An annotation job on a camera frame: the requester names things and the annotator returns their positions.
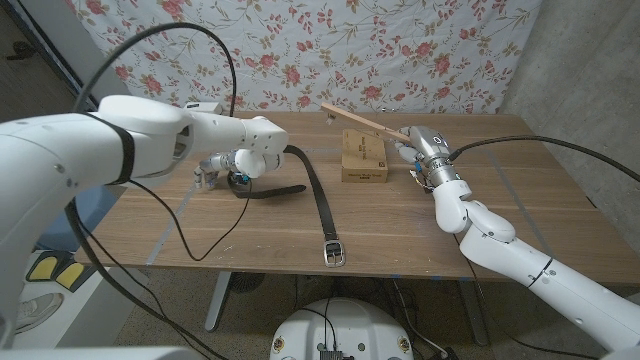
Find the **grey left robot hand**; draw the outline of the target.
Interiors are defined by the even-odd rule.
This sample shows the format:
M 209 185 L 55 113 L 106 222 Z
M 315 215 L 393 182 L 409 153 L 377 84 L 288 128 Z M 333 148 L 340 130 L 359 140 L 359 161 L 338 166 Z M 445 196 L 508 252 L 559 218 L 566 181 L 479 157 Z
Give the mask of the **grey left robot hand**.
M 211 154 L 199 162 L 194 169 L 194 185 L 196 189 L 212 190 L 215 188 L 219 174 L 226 171 L 226 182 L 232 187 L 232 180 L 239 172 L 236 166 L 236 151 Z

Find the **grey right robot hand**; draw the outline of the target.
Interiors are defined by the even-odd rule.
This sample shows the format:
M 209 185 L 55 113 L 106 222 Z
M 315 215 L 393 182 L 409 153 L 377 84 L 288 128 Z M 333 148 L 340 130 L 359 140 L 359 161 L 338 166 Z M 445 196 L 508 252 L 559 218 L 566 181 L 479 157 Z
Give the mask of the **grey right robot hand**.
M 448 143 L 438 131 L 426 126 L 409 126 L 401 128 L 399 133 L 407 140 L 397 142 L 395 148 L 403 160 L 415 166 L 414 173 L 422 176 L 426 189 L 433 191 L 446 182 L 460 179 L 448 160 L 451 155 Z

